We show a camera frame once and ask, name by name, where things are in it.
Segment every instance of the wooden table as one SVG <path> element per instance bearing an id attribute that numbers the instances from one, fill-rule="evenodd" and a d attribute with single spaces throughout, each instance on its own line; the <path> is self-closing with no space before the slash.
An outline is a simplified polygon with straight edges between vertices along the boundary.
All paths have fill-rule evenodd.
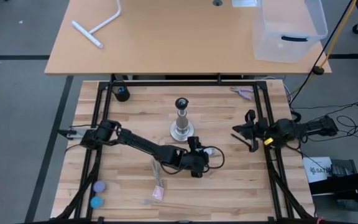
<path id="1" fill-rule="evenodd" d="M 122 14 L 97 31 L 99 49 L 73 28 L 92 29 L 116 11 L 115 0 L 71 0 L 45 73 L 249 74 L 308 73 L 322 50 L 316 44 L 297 63 L 254 59 L 256 9 L 230 0 L 122 0 Z M 326 73 L 331 69 L 324 66 Z"/>
<path id="2" fill-rule="evenodd" d="M 267 83 L 275 119 L 290 118 L 283 83 L 280 80 Z M 90 124 L 97 86 L 98 82 L 83 83 L 74 124 Z M 108 189 L 98 194 L 104 199 L 104 205 L 94 210 L 93 218 L 266 221 L 268 216 L 274 216 L 264 151 L 250 153 L 243 143 L 230 136 L 231 127 L 243 124 L 249 109 L 256 110 L 254 101 L 242 99 L 227 86 L 130 86 L 129 91 L 131 98 L 127 102 L 120 103 L 112 97 L 109 119 L 119 121 L 123 128 L 155 143 L 188 149 L 187 144 L 177 144 L 169 134 L 170 125 L 177 117 L 175 100 L 186 97 L 190 101 L 188 117 L 195 125 L 195 135 L 203 145 L 221 148 L 226 163 L 201 179 L 190 177 L 189 171 L 163 174 L 164 200 L 150 203 L 155 187 L 149 164 L 151 156 L 129 146 L 104 147 L 99 179 L 107 182 Z M 69 142 L 69 146 L 74 144 L 78 141 Z M 290 190 L 313 214 L 301 156 L 289 149 L 283 149 L 282 154 Z M 61 213 L 78 190 L 84 156 L 82 147 L 67 152 L 51 217 Z M 220 162 L 221 156 L 211 157 L 212 166 Z M 280 202 L 285 215 L 281 193 Z"/>

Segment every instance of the plastic storage bin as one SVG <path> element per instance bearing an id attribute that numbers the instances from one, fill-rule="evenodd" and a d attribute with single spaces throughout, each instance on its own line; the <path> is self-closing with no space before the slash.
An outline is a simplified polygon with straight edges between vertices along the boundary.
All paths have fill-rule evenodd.
<path id="1" fill-rule="evenodd" d="M 253 45 L 258 60 L 297 62 L 327 33 L 321 0 L 257 0 Z"/>

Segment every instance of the white tool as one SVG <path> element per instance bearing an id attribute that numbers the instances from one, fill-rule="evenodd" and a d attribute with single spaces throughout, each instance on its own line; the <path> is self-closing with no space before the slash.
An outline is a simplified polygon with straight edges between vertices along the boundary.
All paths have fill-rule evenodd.
<path id="1" fill-rule="evenodd" d="M 88 38 L 90 41 L 92 41 L 92 43 L 94 43 L 97 47 L 103 48 L 103 44 L 98 39 L 96 39 L 92 34 L 95 33 L 96 31 L 100 30 L 100 28 L 104 27 L 109 22 L 111 22 L 111 21 L 115 20 L 117 17 L 119 17 L 119 15 L 121 14 L 121 2 L 120 2 L 120 0 L 117 0 L 117 6 L 118 6 L 118 11 L 117 11 L 117 13 L 115 13 L 115 15 L 110 17 L 108 20 L 102 22 L 100 25 L 96 26 L 95 28 L 93 28 L 89 32 L 86 31 L 86 29 L 84 29 L 76 21 L 72 21 L 71 24 L 73 24 L 74 28 L 76 28 L 78 31 L 80 31 L 86 38 Z"/>

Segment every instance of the purple ball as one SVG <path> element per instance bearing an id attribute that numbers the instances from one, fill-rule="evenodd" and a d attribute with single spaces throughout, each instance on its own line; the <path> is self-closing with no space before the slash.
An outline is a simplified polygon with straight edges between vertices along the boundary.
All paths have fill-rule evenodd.
<path id="1" fill-rule="evenodd" d="M 96 193 L 104 192 L 104 190 L 106 190 L 106 183 L 102 180 L 96 181 L 93 185 L 93 190 Z"/>

